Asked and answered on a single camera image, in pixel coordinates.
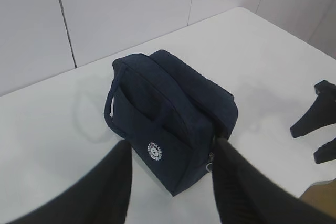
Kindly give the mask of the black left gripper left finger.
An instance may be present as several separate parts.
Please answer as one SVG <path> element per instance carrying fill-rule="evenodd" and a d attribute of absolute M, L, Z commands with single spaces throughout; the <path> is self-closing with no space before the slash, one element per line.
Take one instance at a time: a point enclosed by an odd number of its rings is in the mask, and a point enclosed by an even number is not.
<path fill-rule="evenodd" d="M 119 141 L 65 192 L 14 223 L 125 223 L 132 185 L 132 148 Z"/>

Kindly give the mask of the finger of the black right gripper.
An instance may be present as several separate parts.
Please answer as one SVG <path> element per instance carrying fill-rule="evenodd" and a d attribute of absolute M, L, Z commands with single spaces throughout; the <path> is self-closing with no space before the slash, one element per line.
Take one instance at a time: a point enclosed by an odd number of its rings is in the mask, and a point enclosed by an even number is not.
<path fill-rule="evenodd" d="M 314 85 L 317 95 L 308 111 L 290 128 L 293 138 L 335 124 L 335 84 L 322 80 Z"/>
<path fill-rule="evenodd" d="M 336 159 L 336 138 L 320 146 L 313 154 L 316 164 Z"/>

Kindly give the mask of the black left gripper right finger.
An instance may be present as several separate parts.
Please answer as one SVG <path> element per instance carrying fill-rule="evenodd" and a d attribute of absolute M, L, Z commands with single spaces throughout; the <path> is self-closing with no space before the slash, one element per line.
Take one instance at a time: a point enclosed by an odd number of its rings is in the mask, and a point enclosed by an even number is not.
<path fill-rule="evenodd" d="M 215 141 L 213 185 L 221 223 L 316 223 L 316 211 L 276 186 L 224 138 Z"/>

